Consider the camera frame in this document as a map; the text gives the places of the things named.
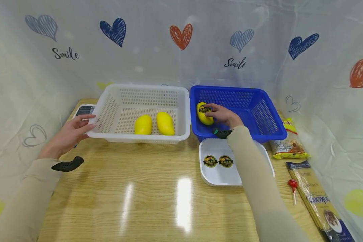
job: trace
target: fingers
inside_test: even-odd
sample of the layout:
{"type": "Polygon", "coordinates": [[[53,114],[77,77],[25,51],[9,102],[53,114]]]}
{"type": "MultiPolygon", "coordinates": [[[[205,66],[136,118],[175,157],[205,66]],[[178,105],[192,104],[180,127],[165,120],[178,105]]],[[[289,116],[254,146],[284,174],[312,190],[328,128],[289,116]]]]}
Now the fingers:
{"type": "Polygon", "coordinates": [[[212,109],[220,109],[220,107],[222,107],[221,105],[218,105],[218,104],[205,104],[204,105],[205,108],[212,108],[212,109]]]}
{"type": "Polygon", "coordinates": [[[82,136],[84,133],[89,132],[89,131],[90,131],[90,130],[92,130],[93,128],[95,128],[95,124],[94,124],[94,123],[92,123],[92,124],[87,124],[87,125],[85,125],[85,126],[84,126],[84,127],[82,127],[82,128],[78,128],[78,129],[76,129],[76,130],[75,130],[75,132],[76,132],[78,135],[82,136]]]}
{"type": "Polygon", "coordinates": [[[216,118],[218,113],[217,112],[206,112],[204,113],[204,115],[206,115],[206,117],[214,117],[216,118]]]}
{"type": "Polygon", "coordinates": [[[89,121],[90,121],[89,119],[80,121],[77,124],[77,127],[76,128],[82,128],[82,127],[84,127],[85,125],[87,125],[89,123],[89,121]]]}
{"type": "Polygon", "coordinates": [[[82,135],[82,140],[87,139],[87,138],[89,138],[89,136],[87,134],[82,135]]]}
{"type": "Polygon", "coordinates": [[[73,123],[79,123],[84,119],[92,119],[95,118],[94,114],[81,114],[76,116],[74,119],[72,119],[69,123],[73,124],[73,123]]]}

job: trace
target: snack bag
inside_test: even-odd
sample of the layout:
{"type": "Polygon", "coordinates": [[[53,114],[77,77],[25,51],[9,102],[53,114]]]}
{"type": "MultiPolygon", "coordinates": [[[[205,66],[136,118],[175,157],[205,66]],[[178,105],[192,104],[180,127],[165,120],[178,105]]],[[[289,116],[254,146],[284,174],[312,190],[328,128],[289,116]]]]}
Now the snack bag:
{"type": "Polygon", "coordinates": [[[297,130],[294,127],[292,119],[282,120],[288,137],[284,140],[271,140],[273,157],[276,159],[282,158],[305,158],[311,157],[305,152],[302,143],[298,140],[297,130]]]}

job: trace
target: red lollipop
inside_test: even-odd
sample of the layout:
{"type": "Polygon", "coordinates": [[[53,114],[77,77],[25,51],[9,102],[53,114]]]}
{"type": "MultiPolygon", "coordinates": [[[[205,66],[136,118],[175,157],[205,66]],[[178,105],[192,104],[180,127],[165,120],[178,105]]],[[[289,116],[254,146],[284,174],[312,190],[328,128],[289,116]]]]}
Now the red lollipop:
{"type": "Polygon", "coordinates": [[[297,188],[298,184],[297,184],[296,180],[293,180],[293,179],[290,179],[288,181],[288,184],[292,188],[294,204],[296,205],[297,204],[297,202],[296,202],[296,188],[297,188]]]}

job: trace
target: blue plastic basket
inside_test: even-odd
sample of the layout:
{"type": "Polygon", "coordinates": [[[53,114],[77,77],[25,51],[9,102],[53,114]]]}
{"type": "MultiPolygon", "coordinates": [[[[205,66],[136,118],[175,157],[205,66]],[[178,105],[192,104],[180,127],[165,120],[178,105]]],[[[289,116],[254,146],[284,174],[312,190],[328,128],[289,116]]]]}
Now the blue plastic basket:
{"type": "Polygon", "coordinates": [[[268,140],[286,139],[284,125],[268,94],[261,89],[240,87],[193,86],[190,95],[192,132],[199,141],[206,138],[217,138],[214,128],[228,130],[222,123],[207,126],[200,122],[196,113],[199,102],[222,105],[242,119],[250,130],[253,140],[260,143],[268,140]]]}

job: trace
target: white plastic tray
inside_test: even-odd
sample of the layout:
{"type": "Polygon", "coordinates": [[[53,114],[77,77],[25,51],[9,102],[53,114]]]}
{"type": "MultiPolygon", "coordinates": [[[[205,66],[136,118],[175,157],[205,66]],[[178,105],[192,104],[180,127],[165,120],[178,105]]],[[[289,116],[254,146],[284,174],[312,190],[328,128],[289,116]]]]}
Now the white plastic tray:
{"type": "MultiPolygon", "coordinates": [[[[274,177],[273,166],[270,162],[270,158],[266,149],[260,143],[255,142],[255,145],[264,156],[265,161],[269,164],[274,177]]],[[[238,175],[237,168],[235,167],[234,154],[230,147],[227,145],[227,140],[219,138],[207,138],[202,141],[199,145],[199,163],[200,163],[200,174],[205,183],[210,186],[242,186],[241,178],[238,175]],[[214,167],[208,167],[204,164],[203,160],[206,156],[212,155],[218,161],[223,155],[229,156],[234,164],[226,168],[219,163],[214,167]]]]}

